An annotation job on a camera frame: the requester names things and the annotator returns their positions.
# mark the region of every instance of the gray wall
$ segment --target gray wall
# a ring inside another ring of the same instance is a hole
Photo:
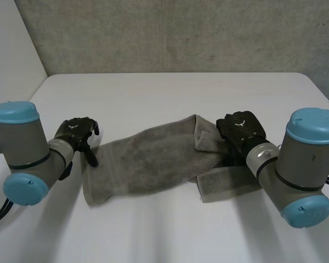
[[[329,0],[15,2],[49,75],[300,72],[329,98]]]

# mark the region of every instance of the concrete wall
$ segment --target concrete wall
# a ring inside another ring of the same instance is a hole
[[[13,0],[0,0],[0,102],[29,100],[47,78]]]
[[[300,72],[329,98],[329,0],[16,4],[49,75]]]

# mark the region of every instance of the carbon fiber robotic hand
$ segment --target carbon fiber robotic hand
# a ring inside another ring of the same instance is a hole
[[[88,144],[88,138],[92,136],[93,131],[95,135],[100,134],[98,123],[95,120],[88,117],[74,118],[62,122],[54,138],[67,141],[74,152],[83,152],[87,162],[92,167],[97,167],[98,160]]]

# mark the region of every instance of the white wall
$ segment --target white wall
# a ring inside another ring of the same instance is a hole
[[[13,0],[0,0],[0,102],[29,100],[47,78]]]

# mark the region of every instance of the light blue end cap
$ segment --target light blue end cap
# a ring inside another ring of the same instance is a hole
[[[287,205],[280,214],[292,227],[315,226],[329,216],[329,199],[323,195],[305,197]]]
[[[302,108],[286,125],[286,133],[305,144],[329,144],[329,110]]]
[[[35,205],[49,192],[49,187],[40,178],[28,173],[14,173],[4,183],[6,197],[15,204]]]
[[[0,104],[0,123],[22,124],[39,119],[35,105],[29,101],[13,101]]]

